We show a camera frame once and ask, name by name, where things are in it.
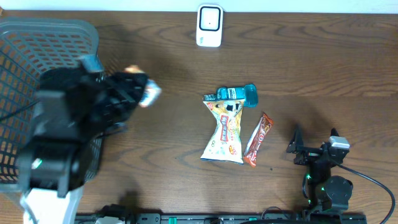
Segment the small orange box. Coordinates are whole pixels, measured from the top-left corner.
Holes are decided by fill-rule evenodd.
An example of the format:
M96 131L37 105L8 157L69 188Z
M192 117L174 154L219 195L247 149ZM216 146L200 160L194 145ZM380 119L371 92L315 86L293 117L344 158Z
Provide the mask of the small orange box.
M137 65L130 65L124 69L127 73L132 74L146 74ZM152 105L161 94L161 88L156 84L154 80L148 79L147 84L144 89L144 95L139 102L139 106L142 108L147 108Z

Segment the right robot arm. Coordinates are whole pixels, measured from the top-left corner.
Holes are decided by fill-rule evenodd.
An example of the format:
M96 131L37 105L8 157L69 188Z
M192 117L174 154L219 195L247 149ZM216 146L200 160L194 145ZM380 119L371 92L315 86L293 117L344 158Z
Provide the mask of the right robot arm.
M342 164L349 149L349 142L335 128L320 147L306 146L300 126L295 128L286 152L296 155L294 164L307 168L303 181L303 194L309 199L306 217L321 213L339 215L348 209L353 184L348 179L332 175L331 169Z

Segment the blue mouthwash bottle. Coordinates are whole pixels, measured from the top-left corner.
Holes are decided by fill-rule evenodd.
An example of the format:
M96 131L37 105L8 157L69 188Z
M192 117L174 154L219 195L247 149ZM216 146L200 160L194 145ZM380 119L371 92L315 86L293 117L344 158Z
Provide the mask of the blue mouthwash bottle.
M244 100L244 107L255 108L259 102L254 84L238 87L220 87L214 94L203 96L204 101Z

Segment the red-brown snack bar wrapper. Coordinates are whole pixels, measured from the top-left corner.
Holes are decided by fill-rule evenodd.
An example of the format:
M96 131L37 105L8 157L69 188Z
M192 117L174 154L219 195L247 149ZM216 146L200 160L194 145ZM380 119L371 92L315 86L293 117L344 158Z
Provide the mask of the red-brown snack bar wrapper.
M263 113L249 138L243 156L244 162L248 163L251 167L256 167L258 150L273 125L273 120L266 113Z

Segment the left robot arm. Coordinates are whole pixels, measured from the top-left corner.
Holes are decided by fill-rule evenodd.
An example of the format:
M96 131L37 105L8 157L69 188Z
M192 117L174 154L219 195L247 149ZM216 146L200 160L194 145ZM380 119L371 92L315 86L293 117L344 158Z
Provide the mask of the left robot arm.
M25 223L73 223L89 172L101 153L92 143L126 130L149 77L136 66L105 75L95 56L40 77L30 139L17 164Z

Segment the yellow snack bag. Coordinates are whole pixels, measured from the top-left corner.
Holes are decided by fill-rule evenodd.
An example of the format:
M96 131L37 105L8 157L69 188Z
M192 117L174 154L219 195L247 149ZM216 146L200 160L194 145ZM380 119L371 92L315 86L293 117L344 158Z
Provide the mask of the yellow snack bag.
M244 163L240 137L244 102L244 99L203 102L216 120L216 129L200 159Z

